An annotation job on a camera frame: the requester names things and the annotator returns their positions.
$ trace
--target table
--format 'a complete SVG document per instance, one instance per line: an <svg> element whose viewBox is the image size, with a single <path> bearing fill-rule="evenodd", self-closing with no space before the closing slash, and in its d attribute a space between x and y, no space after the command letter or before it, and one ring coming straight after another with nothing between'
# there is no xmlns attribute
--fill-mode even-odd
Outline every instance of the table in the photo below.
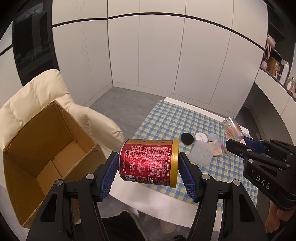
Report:
<svg viewBox="0 0 296 241"><path fill-rule="evenodd" d="M177 101L168 97L166 97L164 100L207 115L213 119L216 119L217 121L224 120L224 118L221 116L215 115L209 111L183 103L181 101ZM249 135L249 131L246 128L241 127L241 129L244 133ZM185 227L192 226L197 211L196 205L169 197L139 183L126 182L121 179L118 173L115 176L109 194L143 213ZM221 220L222 211L217 211L213 229L214 231L220 230Z"/></svg>

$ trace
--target blue and yellow tablecloth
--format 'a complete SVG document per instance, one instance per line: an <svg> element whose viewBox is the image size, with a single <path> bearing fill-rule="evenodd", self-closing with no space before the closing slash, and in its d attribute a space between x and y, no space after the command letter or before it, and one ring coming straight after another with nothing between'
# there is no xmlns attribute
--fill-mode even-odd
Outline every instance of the blue and yellow tablecloth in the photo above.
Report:
<svg viewBox="0 0 296 241"><path fill-rule="evenodd" d="M163 100L156 104L140 125L133 138L172 140L180 139L181 134L184 132L191 133L193 136L197 132L203 132L205 134L215 133L221 139L227 141L227 137L219 121ZM193 145L194 143L186 146L180 141L179 152L183 151L189 155ZM242 158L235 155L228 157L225 152L223 152L220 156L213 157L208 167L200 167L200 169L202 173L208 173L220 181L231 182L233 179L240 180L256 205L258 190L243 177L243 165ZM179 173L176 188L151 184L145 185L170 197L195 204L192 199L188 197ZM217 210L222 210L222 205L223 201L218 200Z"/></svg>

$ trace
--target red can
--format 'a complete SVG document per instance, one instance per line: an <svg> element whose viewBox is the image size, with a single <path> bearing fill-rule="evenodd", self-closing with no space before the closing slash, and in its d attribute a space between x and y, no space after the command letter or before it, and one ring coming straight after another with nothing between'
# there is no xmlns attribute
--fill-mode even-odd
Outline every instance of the red can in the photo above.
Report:
<svg viewBox="0 0 296 241"><path fill-rule="evenodd" d="M118 170L125 181L176 187L179 140L127 140Z"/></svg>

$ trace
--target silver screw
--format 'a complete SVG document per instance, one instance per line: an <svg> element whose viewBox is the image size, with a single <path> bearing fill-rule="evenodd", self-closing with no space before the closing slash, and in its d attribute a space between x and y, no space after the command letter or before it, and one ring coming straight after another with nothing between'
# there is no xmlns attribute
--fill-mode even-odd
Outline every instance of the silver screw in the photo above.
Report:
<svg viewBox="0 0 296 241"><path fill-rule="evenodd" d="M239 181L239 180L234 180L234 181L233 181L233 184L234 184L235 186L239 186L239 185L240 185L240 181Z"/></svg>
<svg viewBox="0 0 296 241"><path fill-rule="evenodd" d="M61 186L62 184L63 184L63 180L62 179L56 180L56 185L57 186Z"/></svg>
<svg viewBox="0 0 296 241"><path fill-rule="evenodd" d="M209 180L210 179L210 175L209 174L203 174L202 178L205 180Z"/></svg>
<svg viewBox="0 0 296 241"><path fill-rule="evenodd" d="M86 179L91 180L94 178L94 174L90 173L86 175Z"/></svg>

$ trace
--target transparent plastic jar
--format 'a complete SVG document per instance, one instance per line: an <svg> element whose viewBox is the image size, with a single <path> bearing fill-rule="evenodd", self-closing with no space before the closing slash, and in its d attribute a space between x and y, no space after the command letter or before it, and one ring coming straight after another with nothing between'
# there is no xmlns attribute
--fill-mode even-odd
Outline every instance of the transparent plastic jar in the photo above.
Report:
<svg viewBox="0 0 296 241"><path fill-rule="evenodd" d="M239 142L244 138L244 133L242 132L234 116L227 117L225 120L223 120L221 122L221 126L229 139Z"/></svg>

